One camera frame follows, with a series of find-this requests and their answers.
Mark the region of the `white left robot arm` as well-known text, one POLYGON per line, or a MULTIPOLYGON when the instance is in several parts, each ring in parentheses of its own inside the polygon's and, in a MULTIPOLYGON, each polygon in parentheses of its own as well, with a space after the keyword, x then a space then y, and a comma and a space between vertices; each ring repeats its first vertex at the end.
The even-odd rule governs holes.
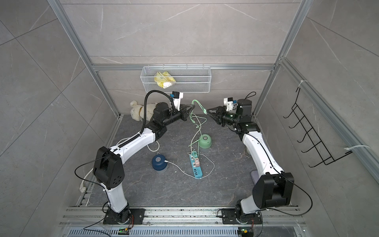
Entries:
POLYGON ((147 118, 147 109, 145 108, 141 130, 119 145, 110 148, 101 147, 97 151, 95 160, 92 161, 94 164, 93 175, 96 177, 94 183, 102 187, 107 196, 106 216, 118 224, 124 224, 131 220, 129 203, 122 187, 125 177, 123 165, 138 151, 158 141, 166 133, 168 125, 178 120, 186 121, 195 108, 194 105, 181 104, 183 95, 176 91, 168 95, 159 90, 152 90, 146 94, 145 103, 153 93, 164 95, 170 103, 158 103, 150 119, 147 118))

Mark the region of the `green cordless meat grinder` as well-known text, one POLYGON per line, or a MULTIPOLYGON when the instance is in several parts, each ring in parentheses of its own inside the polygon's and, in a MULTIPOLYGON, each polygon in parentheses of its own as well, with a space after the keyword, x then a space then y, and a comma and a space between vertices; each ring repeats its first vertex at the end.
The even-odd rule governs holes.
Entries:
POLYGON ((201 149, 209 149, 212 145, 212 139, 208 134, 202 134, 198 140, 198 146, 201 149))

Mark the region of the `pink USB charger adapter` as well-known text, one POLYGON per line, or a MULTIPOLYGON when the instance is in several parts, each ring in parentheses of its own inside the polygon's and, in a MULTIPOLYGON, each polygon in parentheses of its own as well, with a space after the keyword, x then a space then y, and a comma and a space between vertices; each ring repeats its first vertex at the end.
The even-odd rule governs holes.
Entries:
POLYGON ((193 161, 194 161, 194 166, 195 166, 195 167, 200 167, 199 158, 197 158, 197 159, 193 159, 193 161))

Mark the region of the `teal square charger block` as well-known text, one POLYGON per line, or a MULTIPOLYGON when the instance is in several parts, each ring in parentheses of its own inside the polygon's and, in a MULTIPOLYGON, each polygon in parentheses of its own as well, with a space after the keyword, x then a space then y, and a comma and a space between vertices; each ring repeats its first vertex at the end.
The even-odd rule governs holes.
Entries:
POLYGON ((197 153, 196 151, 192 151, 191 156, 192 156, 194 159, 197 159, 197 158, 198 158, 198 153, 197 153))

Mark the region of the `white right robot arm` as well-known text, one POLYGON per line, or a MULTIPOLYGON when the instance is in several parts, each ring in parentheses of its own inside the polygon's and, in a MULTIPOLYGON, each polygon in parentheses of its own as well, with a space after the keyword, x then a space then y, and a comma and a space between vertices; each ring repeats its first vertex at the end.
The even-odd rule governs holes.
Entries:
POLYGON ((237 222, 246 224, 262 210, 278 211, 279 207, 291 202, 295 179, 276 162, 264 142, 259 126, 252 120, 250 92, 244 99, 224 99, 223 106, 206 109, 206 113, 222 127, 236 133, 252 157, 256 170, 251 172, 254 182, 252 194, 239 200, 235 205, 237 222))

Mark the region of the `teal power strip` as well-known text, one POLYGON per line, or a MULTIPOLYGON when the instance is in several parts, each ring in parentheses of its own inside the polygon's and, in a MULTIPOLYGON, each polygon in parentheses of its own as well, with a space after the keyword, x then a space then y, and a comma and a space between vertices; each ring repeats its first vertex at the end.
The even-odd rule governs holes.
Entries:
POLYGON ((190 162, 191 162, 191 166, 192 166, 194 177, 196 179, 202 178, 203 177, 203 173, 202 173, 202 170, 201 170, 201 167, 200 167, 200 161, 199 161, 198 153, 196 151, 192 151, 189 154, 189 158, 190 158, 190 162))

